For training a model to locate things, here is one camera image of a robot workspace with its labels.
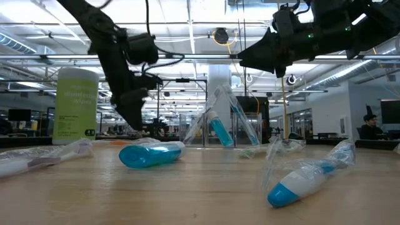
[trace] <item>plastic packaging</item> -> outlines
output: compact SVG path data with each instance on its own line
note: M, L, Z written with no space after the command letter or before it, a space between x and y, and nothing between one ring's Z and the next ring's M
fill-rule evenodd
M208 97L206 107L201 111L199 117L196 118L190 130L187 132L183 143L189 145L192 143L194 137L196 136L196 132L203 126L204 120L207 119L207 113L214 107L215 103L219 99L220 95L223 93L223 89L221 86L218 86L214 91L212 96Z
M233 140L231 135L226 131L223 122L219 119L216 111L208 112L208 119L210 120L210 124L212 128L214 128L215 133L217 134L221 144L224 147L230 147L233 145Z
M245 115L241 105L239 104L238 100L236 99L236 96L232 92L232 88L230 85L225 84L223 86L218 86L217 89L215 90L214 94L212 96L209 96L206 107L203 109L201 112L200 116L196 118L194 124L191 126L189 132L187 132L183 143L188 145L192 143L192 140L195 137L195 133L200 127L204 124L204 119L207 116L207 113L212 110L212 108L215 106L215 103L219 99L221 94L226 94L226 96L229 99L231 109L236 113L237 117L240 119L240 121L243 123L244 130L249 137L251 144L253 146L259 145L260 142L257 138L256 132L254 128L249 124L249 119Z
M229 97L229 101L231 102L231 108L236 113L237 117L242 121L244 126L244 131L246 132L247 136L249 137L251 144L253 146L259 145L260 142L257 138L256 131L252 126L249 124L249 119L243 111L242 106L240 105L238 99L232 92L232 87L228 84L222 86L224 89L225 94Z
M270 190L267 201L275 208L287 206L317 192L331 178L345 174L355 165L355 145L352 140L340 142L324 159L274 161L281 145L275 143L267 155L265 187Z
M70 159L93 156L93 145L81 139L66 146L32 147L0 153L0 178L53 165Z
M393 149L393 151L394 151L395 153L397 153L397 154L400 154L400 144L398 144L398 145Z
M282 140L278 137L271 137L269 144L260 144L240 150L239 157L252 159L258 153L268 153L272 147L276 148L279 153L293 153L303 150L306 147L306 140Z
M179 141L133 144L119 152L119 159L129 168L146 168L180 158L185 148Z
M160 141L151 137L144 137L133 141L115 140L115 139L92 141L92 144L94 146L128 146L131 144L142 144L142 143L160 143Z

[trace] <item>ceiling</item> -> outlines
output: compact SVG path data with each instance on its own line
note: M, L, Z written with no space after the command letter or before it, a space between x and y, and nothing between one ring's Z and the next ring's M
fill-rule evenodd
M90 45L89 39L77 21L57 1L43 0L45 10L35 4L38 1L2 0L0 2L0 33L6 33L27 46L47 46L56 54L86 54ZM100 6L104 3L104 0L87 0L87 2L94 6ZM229 51L231 54L236 54L243 50L245 46L251 46L264 36L273 18L273 13L278 8L276 1L264 1L267 3L261 4L258 0L244 0L243 11L242 4L238 4L236 7L235 5L229 6L226 2L222 0L149 0L150 30L156 36L156 44L167 51L184 54L229 54ZM306 6L301 4L299 10L305 8ZM146 32L144 0L114 0L103 11L118 26L128 28L130 35ZM301 22L309 22L313 20L313 15L309 11L301 14L299 19ZM232 43L229 49L226 46L216 44L212 35L209 38L208 35L212 34L216 28L226 29L230 37L229 42ZM0 53L17 54L18 52L0 45ZM35 79L45 78L46 70L47 73L54 73L52 79L56 79L56 71L61 66L78 63L81 64L82 68L94 71L99 74L101 79L104 79L104 73L98 61L57 60L53 66L40 64L36 61L21 60L8 60L7 63L9 66L27 69L34 74L30 77ZM207 79L208 65L221 63L229 64L232 75L241 77L243 81L242 67L232 61L187 60L173 66L155 68L151 72L166 79ZM286 74L287 76L293 74L300 78L297 80L298 82L306 84L340 64L348 63L350 62L296 62L293 66L287 68ZM132 66L131 69L138 69L138 67ZM277 80L274 74L256 69L247 69L247 73L252 78L252 81L247 83L249 89L281 89L281 81ZM243 85L242 83L238 89L243 89ZM101 88L107 89L108 86L106 83L102 83ZM199 89L200 87L194 82L186 84L171 82L167 88ZM255 95L265 96L265 92ZM105 100L102 101L107 103L107 96L104 97ZM205 94L200 90L190 94L171 93L170 98L204 99ZM153 103L149 103L147 108L156 107L156 105L152 105ZM192 111L192 108L199 110L201 107L200 105L192 105L184 108L190 108L190 111Z

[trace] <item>desk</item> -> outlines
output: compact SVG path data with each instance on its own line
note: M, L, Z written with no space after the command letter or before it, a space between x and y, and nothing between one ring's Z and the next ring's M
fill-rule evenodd
M326 154L331 146L308 146ZM133 170L118 148L0 180L0 224L398 224L400 155L357 149L357 166L282 209L254 194L263 158L192 150L166 166Z

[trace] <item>clear plastic wrapper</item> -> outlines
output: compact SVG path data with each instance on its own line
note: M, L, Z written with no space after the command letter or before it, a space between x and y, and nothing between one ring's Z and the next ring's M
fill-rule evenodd
M268 153L271 148L275 148L279 153L294 153L303 150L304 147L306 147L306 140L282 140L278 137L271 137L269 144L260 144L240 150L239 157L252 159L259 153Z
M398 145L393 149L393 151L394 151L395 153L397 153L397 154L400 154L400 144L398 144Z
M198 131L204 124L204 120L207 119L208 112L215 106L215 103L219 99L220 95L223 93L223 89L221 86L218 86L214 91L212 96L209 96L207 99L206 107L201 111L199 116L194 120L193 125L190 130L187 132L183 143L185 145L190 145L196 136L196 131Z
M279 141L273 145L262 171L261 188L267 201L275 208L319 191L327 181L347 174L356 163L356 147L349 139L340 142L322 159L295 158L293 154L282 151Z
M243 126L244 126L244 131L246 132L247 136L249 137L251 144L253 146L257 146L260 144L258 137L256 135L256 131L254 128L249 124L249 119L246 116L246 114L243 111L242 106L240 105L238 99L232 92L232 87L228 84L225 84L222 86L224 89L225 94L229 98L229 102L231 103L231 108L234 113L236 113L237 117L241 120Z
M91 140L81 139L66 146L44 146L0 153L0 178L54 165L70 159L93 156Z
M256 135L256 131L254 128L249 124L249 119L244 113L241 105L239 104L236 96L232 92L232 88L230 85L225 84L223 86L218 86L212 96L208 97L206 107L201 111L199 116L194 121L193 125L191 126L190 130L187 132L183 143L189 145L192 143L192 140L195 137L196 131L199 130L202 125L204 124L204 120L207 119L208 112L215 106L216 102L218 101L220 95L225 94L230 102L231 109L234 113L236 113L237 117L241 120L244 130L249 137L251 144L253 146L257 146L260 144L259 139Z
M131 144L144 144L144 143L160 143L160 141L151 137L144 137L133 141L115 140L115 139L92 141L93 146L128 146Z

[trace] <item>chair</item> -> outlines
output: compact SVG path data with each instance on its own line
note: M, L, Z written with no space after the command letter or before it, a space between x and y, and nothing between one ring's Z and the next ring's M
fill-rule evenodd
M357 127L358 136L361 138L361 127Z

